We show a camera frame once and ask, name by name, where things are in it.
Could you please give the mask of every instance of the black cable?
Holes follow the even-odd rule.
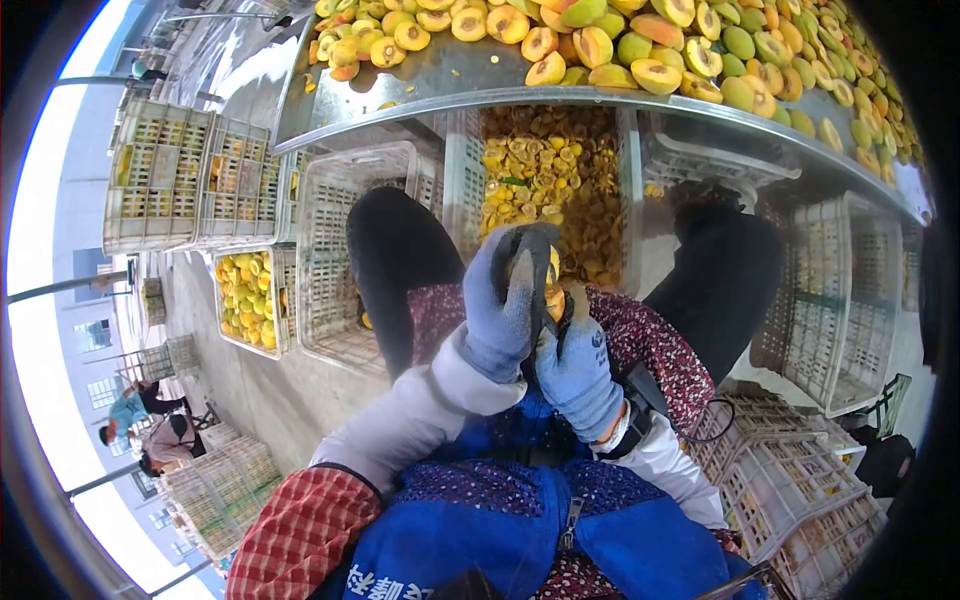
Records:
[[[681,431],[680,429],[678,429],[678,428],[677,428],[677,425],[673,424],[672,419],[670,419],[669,417],[667,417],[667,420],[670,421],[670,426],[673,427],[673,430],[677,432],[677,435],[679,435],[681,438],[684,438],[685,440],[687,440],[687,441],[688,441],[689,443],[691,443],[691,444],[709,444],[710,442],[716,442],[717,440],[719,440],[720,438],[722,438],[722,437],[724,436],[724,434],[727,433],[727,430],[730,429],[731,425],[733,425],[733,418],[736,417],[736,407],[733,406],[733,403],[730,402],[729,400],[727,400],[726,398],[714,398],[713,400],[711,400],[710,402],[707,403],[707,406],[710,406],[710,404],[711,404],[712,402],[723,402],[723,403],[726,404],[727,406],[730,406],[730,422],[727,423],[727,426],[724,427],[724,428],[720,431],[720,433],[718,433],[717,435],[713,436],[712,438],[707,438],[706,440],[697,440],[697,439],[695,439],[695,438],[691,438],[690,436],[686,435],[683,431]]]

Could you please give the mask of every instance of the worker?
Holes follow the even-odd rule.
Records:
[[[402,191],[361,199],[351,268],[393,387],[279,485],[227,600],[686,599],[749,568],[671,424],[691,432],[762,323],[782,242],[729,190],[679,191],[674,270],[644,302],[571,289],[562,340],[531,335],[531,226],[495,229],[464,269]],[[519,248],[505,295],[501,242]],[[638,367],[668,404],[640,438],[618,383]]]
[[[133,437],[131,427],[134,423],[144,420],[148,414],[166,415],[178,408],[190,411],[190,404],[186,396],[176,400],[160,400],[156,395],[160,385],[156,381],[137,381],[120,393],[120,396],[110,405],[107,424],[100,428],[100,441],[110,445],[116,439],[117,433]]]
[[[159,477],[162,472],[177,468],[180,461],[205,454],[204,441],[190,418],[174,413],[154,425],[143,441],[140,469],[150,477]]]
[[[164,80],[167,79],[167,74],[159,69],[151,69],[147,66],[147,59],[141,56],[138,59],[133,59],[131,72],[133,76],[136,77],[141,82],[151,82],[153,80]]]

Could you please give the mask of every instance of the window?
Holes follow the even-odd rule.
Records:
[[[177,556],[183,556],[187,552],[193,550],[193,544],[189,541],[177,540],[170,544],[170,547],[174,549],[174,552],[177,553]]]
[[[86,392],[90,395],[93,408],[110,406],[110,404],[120,396],[119,390],[122,385],[123,383],[120,381],[120,377],[108,377],[95,383],[87,383]]]
[[[110,454],[113,456],[123,456],[131,450],[133,450],[133,447],[126,435],[117,434],[117,437],[113,438],[113,442],[110,442]]]
[[[150,515],[150,520],[154,523],[155,528],[163,529],[170,524],[170,513],[167,512],[167,509],[162,509]]]
[[[140,497],[144,500],[149,500],[150,498],[156,495],[156,486],[154,485],[154,480],[150,477],[147,477],[147,474],[143,471],[137,471],[131,475],[133,479],[133,484],[136,485],[138,491],[140,491]]]
[[[80,347],[80,353],[92,352],[113,346],[110,340],[110,321],[94,321],[82,325],[74,325],[73,330],[77,334],[77,343]]]

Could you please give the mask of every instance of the black pants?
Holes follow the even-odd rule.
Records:
[[[676,219],[673,271],[644,300],[690,344],[719,384],[763,323],[780,283],[783,244],[752,215],[717,204]],[[392,379],[411,366],[407,291],[460,283],[464,265],[443,226],[402,191],[374,189],[347,220],[350,266]]]
[[[167,79],[167,74],[159,69],[147,69],[143,75],[140,76],[141,82],[151,82],[155,79]]]
[[[154,415],[166,415],[181,406],[186,406],[186,396],[176,400],[158,400],[156,395],[160,391],[160,384],[153,382],[150,386],[140,390],[140,400],[143,401],[143,408]]]

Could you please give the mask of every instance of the red plaid sleeve cover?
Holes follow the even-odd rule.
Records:
[[[247,530],[227,576],[227,600],[306,598],[380,516],[376,494],[336,468],[283,480]]]

